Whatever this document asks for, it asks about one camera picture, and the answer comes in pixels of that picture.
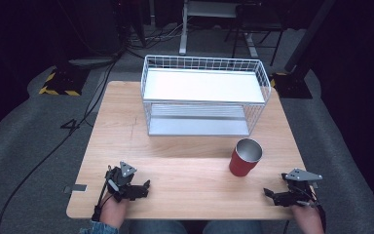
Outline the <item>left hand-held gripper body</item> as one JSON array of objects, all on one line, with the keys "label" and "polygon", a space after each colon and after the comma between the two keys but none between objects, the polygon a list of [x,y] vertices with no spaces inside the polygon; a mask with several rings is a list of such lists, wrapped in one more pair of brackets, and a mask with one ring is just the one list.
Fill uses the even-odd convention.
[{"label": "left hand-held gripper body", "polygon": [[119,167],[108,167],[105,175],[108,192],[113,195],[117,202],[123,199],[131,200],[131,193],[136,190],[143,190],[142,185],[132,185],[131,181],[136,168],[121,161]]}]

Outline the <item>grey flat floor plate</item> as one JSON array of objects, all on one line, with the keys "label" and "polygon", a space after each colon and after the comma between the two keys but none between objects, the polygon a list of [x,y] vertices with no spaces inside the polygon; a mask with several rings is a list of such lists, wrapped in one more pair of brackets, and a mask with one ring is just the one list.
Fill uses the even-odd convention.
[{"label": "grey flat floor plate", "polygon": [[113,61],[111,57],[89,57],[89,58],[75,58],[69,61],[70,64],[79,67],[100,67],[108,65]]}]

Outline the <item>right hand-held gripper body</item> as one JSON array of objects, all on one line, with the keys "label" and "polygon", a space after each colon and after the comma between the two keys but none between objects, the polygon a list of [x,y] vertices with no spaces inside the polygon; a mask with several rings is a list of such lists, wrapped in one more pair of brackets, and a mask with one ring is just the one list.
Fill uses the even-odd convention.
[{"label": "right hand-held gripper body", "polygon": [[322,180],[321,175],[295,168],[288,174],[282,174],[281,177],[288,188],[282,204],[284,207],[293,205],[314,207],[318,204],[318,199],[311,186]]}]

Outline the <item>black yellow striped stand base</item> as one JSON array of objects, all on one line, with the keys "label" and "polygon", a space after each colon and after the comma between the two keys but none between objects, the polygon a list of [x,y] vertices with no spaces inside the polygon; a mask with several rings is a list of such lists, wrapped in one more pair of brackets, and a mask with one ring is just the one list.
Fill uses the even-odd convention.
[{"label": "black yellow striped stand base", "polygon": [[39,94],[80,96],[89,73],[88,69],[73,68],[71,71],[64,71],[54,68],[40,89]]},{"label": "black yellow striped stand base", "polygon": [[303,79],[295,78],[290,73],[276,72],[269,76],[271,86],[280,98],[312,98],[312,94]]}]

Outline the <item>person's right hand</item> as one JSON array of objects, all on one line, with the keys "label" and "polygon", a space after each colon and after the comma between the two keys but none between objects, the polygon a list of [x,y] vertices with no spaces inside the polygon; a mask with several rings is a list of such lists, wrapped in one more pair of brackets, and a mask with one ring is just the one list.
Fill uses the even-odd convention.
[{"label": "person's right hand", "polygon": [[293,205],[290,208],[303,234],[324,234],[320,214],[316,207]]}]

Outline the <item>red metal cup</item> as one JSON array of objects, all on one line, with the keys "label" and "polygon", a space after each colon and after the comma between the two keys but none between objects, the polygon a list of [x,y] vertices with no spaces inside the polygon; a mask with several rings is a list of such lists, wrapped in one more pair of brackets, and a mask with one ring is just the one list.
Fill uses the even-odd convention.
[{"label": "red metal cup", "polygon": [[230,172],[234,176],[247,176],[263,156],[261,145],[252,138],[240,139],[231,155]]}]

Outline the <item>black chair frame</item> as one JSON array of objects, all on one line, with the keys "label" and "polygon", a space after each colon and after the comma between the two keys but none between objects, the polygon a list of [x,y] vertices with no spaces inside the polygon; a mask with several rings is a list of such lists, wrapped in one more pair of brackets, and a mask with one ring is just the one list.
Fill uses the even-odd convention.
[{"label": "black chair frame", "polygon": [[[275,62],[281,38],[286,30],[286,23],[289,10],[284,5],[273,3],[271,0],[247,1],[235,7],[235,18],[229,28],[225,40],[234,33],[234,44],[231,58],[236,55],[239,46],[240,34],[263,33],[264,37],[250,48],[273,49],[270,66]],[[274,45],[264,45],[265,39],[272,33],[278,34],[278,39]]]}]

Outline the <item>white desk frame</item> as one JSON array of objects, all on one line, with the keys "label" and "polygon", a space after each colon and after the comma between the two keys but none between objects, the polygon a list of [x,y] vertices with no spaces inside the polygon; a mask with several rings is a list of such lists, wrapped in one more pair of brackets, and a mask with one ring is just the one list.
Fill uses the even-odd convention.
[{"label": "white desk frame", "polygon": [[226,3],[221,0],[209,2],[206,0],[183,0],[182,10],[182,32],[178,53],[185,56],[187,53],[189,17],[211,17],[233,19],[236,16],[235,8],[237,3]]}]

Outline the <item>black slanted pole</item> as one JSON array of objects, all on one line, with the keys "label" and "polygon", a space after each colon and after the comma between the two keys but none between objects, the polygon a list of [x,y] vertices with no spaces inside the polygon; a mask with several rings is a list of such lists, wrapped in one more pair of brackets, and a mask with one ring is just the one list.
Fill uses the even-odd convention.
[{"label": "black slanted pole", "polygon": [[297,45],[290,59],[286,63],[284,67],[285,71],[292,72],[297,67],[298,62],[301,60],[303,54],[308,49],[311,41],[313,40],[315,34],[317,33],[320,26],[326,19],[335,1],[336,0],[324,0],[323,1],[320,8],[318,9],[318,12],[316,13],[315,17],[310,23],[307,31],[305,32],[304,36],[300,40],[299,44]]}]

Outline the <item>person's left hand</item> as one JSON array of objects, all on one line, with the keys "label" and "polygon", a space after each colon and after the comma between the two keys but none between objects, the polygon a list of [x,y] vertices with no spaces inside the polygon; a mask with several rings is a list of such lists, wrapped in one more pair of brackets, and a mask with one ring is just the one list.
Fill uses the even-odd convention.
[{"label": "person's left hand", "polygon": [[119,229],[125,221],[129,203],[127,199],[117,202],[111,194],[107,193],[101,201],[99,221]]}]

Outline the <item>grey tape strip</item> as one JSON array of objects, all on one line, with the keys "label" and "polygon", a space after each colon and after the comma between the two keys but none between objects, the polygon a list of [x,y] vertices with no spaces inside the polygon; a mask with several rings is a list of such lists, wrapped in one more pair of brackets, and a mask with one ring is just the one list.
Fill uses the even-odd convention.
[{"label": "grey tape strip", "polygon": [[73,184],[70,186],[65,186],[62,190],[64,194],[72,194],[74,191],[85,192],[87,190],[86,184]]}]

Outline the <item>person's denim sleeve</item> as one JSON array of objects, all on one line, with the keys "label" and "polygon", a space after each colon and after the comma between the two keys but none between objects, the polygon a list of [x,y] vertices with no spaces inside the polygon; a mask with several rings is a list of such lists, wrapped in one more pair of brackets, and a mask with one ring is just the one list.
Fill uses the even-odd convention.
[{"label": "person's denim sleeve", "polygon": [[81,228],[78,234],[120,234],[118,228],[100,221],[90,221],[90,227]]}]

